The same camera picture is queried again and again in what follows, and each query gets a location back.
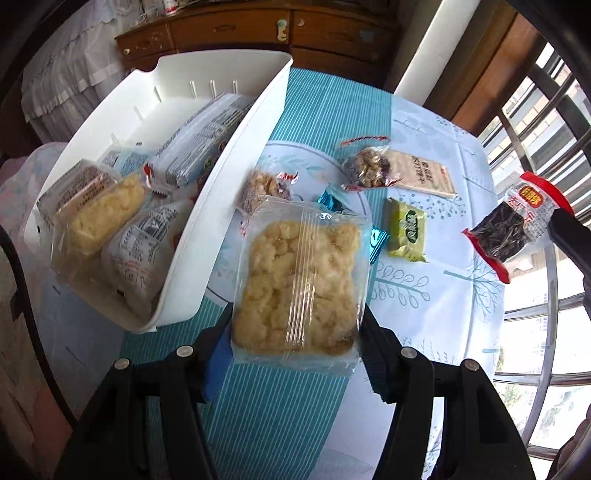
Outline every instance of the screw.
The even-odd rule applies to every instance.
[[[181,357],[191,356],[193,354],[193,347],[191,345],[183,345],[177,348],[177,355]]]
[[[472,370],[473,372],[475,372],[476,370],[478,370],[480,368],[480,365],[478,364],[478,362],[476,360],[472,360],[471,358],[468,358],[467,360],[464,361],[464,366],[468,370]]]
[[[400,353],[404,358],[415,358],[417,356],[417,351],[409,346],[406,346],[400,350]]]
[[[119,360],[113,364],[113,367],[115,367],[116,370],[125,370],[129,367],[129,360],[126,358],[119,358]]]

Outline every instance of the teal wrapper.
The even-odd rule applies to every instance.
[[[330,192],[330,189],[325,190],[317,202],[321,205],[324,205],[331,212],[353,212],[340,199],[336,198],[333,193]],[[371,251],[369,253],[369,263],[371,265],[377,261],[379,258],[379,253],[381,252],[384,245],[388,243],[389,238],[390,234],[388,232],[380,230],[375,226],[372,228]]]

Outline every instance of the snack package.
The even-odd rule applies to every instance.
[[[297,182],[297,179],[297,173],[291,175],[282,171],[273,175],[261,170],[254,170],[244,185],[239,210],[246,218],[250,217],[261,204],[261,197],[265,195],[291,200],[290,185]]]
[[[403,257],[411,262],[426,262],[425,212],[394,199],[387,199],[390,218],[388,255]]]
[[[254,100],[223,93],[189,118],[148,162],[154,190],[168,193],[193,182],[202,188]]]
[[[447,167],[439,162],[394,150],[388,150],[386,157],[392,169],[400,173],[398,187],[446,198],[457,196]]]
[[[126,145],[114,142],[101,156],[98,163],[114,168],[118,173],[127,175],[140,170],[154,156],[158,148],[137,142]]]
[[[81,261],[98,253],[137,213],[149,192],[145,175],[136,172],[83,205],[64,205],[56,215],[51,258],[54,269],[68,275]]]
[[[101,251],[110,284],[144,320],[151,318],[158,304],[193,205],[193,199],[186,199],[142,209]]]
[[[554,185],[525,172],[506,191],[503,202],[472,230],[462,233],[495,270],[499,280],[509,284],[509,272],[503,263],[525,250],[534,252],[550,244],[548,223],[557,208],[574,216],[568,200]]]
[[[385,136],[357,137],[339,144],[339,155],[349,172],[350,184],[345,190],[359,191],[377,187],[391,187],[400,180],[400,174],[392,169],[386,153],[390,138]]]
[[[335,213],[353,213],[344,204],[343,192],[329,185],[323,194],[318,198],[318,203],[324,205],[331,212]],[[369,264],[373,265],[379,258],[379,253],[382,251],[382,247],[388,242],[390,234],[383,230],[380,230],[375,225],[371,229],[371,241],[369,245]]]
[[[46,227],[53,229],[57,212],[68,202],[82,208],[121,178],[112,168],[80,160],[37,200],[37,208]]]
[[[238,362],[350,375],[369,274],[367,219],[265,197],[238,267]]]

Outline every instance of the white bedsheet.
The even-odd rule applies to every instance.
[[[114,39],[140,12],[139,0],[90,0],[31,59],[21,106],[43,142],[68,141],[124,78]]]

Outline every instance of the white plastic bin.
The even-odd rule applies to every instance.
[[[123,298],[96,284],[73,290],[107,318],[131,332],[183,322],[199,309],[236,202],[285,105],[293,60],[265,50],[210,50],[160,58],[152,72],[132,72],[76,132],[47,177],[41,196],[80,159],[96,161],[113,140],[164,144],[192,114],[222,92],[257,96],[232,135],[193,208],[171,264],[158,307],[141,320]],[[37,207],[25,227],[35,252],[47,247]]]

